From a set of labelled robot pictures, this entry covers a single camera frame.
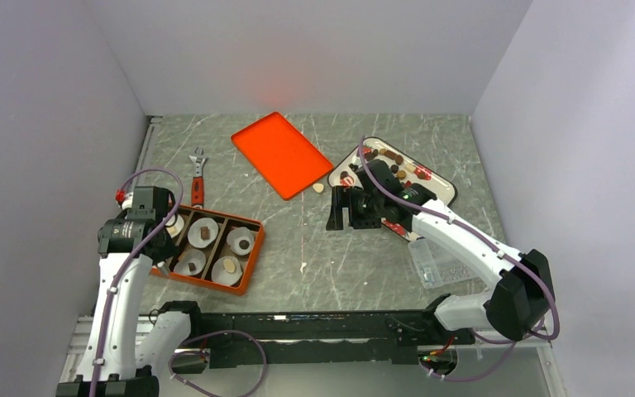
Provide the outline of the orange box lid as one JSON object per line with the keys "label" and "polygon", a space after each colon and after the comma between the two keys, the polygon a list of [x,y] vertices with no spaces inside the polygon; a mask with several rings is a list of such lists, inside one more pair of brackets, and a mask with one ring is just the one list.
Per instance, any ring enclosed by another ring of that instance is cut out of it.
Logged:
{"label": "orange box lid", "polygon": [[333,170],[332,162],[278,112],[236,132],[231,141],[285,201]]}

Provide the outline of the brown block chocolate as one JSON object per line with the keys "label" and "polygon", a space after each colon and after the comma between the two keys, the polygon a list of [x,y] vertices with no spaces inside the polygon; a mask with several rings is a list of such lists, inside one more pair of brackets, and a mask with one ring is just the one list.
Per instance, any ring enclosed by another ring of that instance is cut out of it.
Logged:
{"label": "brown block chocolate", "polygon": [[210,229],[208,227],[200,227],[200,237],[203,240],[208,240],[210,238]]}

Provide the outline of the white strawberry tray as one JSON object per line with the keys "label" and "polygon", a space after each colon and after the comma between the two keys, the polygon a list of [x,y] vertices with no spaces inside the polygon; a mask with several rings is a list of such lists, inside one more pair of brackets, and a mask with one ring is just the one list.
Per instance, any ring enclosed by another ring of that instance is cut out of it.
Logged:
{"label": "white strawberry tray", "polygon": [[[404,188],[412,184],[419,184],[431,194],[436,195],[445,205],[450,205],[456,199],[457,190],[451,181],[387,141],[376,136],[368,136],[364,139],[363,151],[366,160],[381,160],[387,163],[391,172],[398,177]],[[351,159],[356,155],[358,155],[358,150],[355,148],[329,174],[327,183],[331,189],[335,186],[361,187],[357,175],[349,167]]]}

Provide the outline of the orange chocolate box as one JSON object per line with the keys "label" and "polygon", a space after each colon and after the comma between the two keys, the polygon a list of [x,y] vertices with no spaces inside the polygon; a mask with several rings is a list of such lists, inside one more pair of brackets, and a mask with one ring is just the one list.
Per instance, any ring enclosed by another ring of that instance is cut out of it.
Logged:
{"label": "orange chocolate box", "polygon": [[181,206],[168,231],[178,253],[153,267],[152,275],[227,294],[245,294],[265,239],[261,222]]}

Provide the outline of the oval white chocolate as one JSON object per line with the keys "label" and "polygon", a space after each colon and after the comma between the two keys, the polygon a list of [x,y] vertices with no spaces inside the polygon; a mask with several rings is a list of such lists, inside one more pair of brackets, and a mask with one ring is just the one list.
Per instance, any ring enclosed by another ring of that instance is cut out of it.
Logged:
{"label": "oval white chocolate", "polygon": [[222,262],[222,267],[229,274],[234,274],[236,272],[236,264],[231,259],[225,259]]}

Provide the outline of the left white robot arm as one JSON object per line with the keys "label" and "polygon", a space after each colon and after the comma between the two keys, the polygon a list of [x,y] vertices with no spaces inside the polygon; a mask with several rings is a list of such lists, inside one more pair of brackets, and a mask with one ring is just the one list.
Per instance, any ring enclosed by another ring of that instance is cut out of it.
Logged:
{"label": "left white robot arm", "polygon": [[170,312],[137,351],[136,330],[146,279],[154,265],[174,256],[178,247],[166,224],[179,208],[165,188],[142,186],[131,206],[107,220],[98,231],[99,285],[91,332],[74,380],[58,384],[58,396],[157,396],[159,361],[152,347],[194,347],[205,333],[203,322]]}

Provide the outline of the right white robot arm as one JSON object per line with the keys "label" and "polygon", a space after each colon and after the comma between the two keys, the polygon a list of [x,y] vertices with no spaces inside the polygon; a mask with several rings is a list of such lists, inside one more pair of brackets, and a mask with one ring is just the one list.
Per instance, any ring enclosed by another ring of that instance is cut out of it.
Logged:
{"label": "right white robot arm", "polygon": [[460,329],[491,328],[508,342],[541,337],[547,314],[559,324],[550,266],[536,249],[521,252],[457,216],[430,189],[405,185],[382,160],[356,171],[356,186],[332,187],[326,229],[375,229],[395,223],[433,242],[466,265],[486,285],[478,294],[443,295],[428,307],[423,334],[442,343]]}

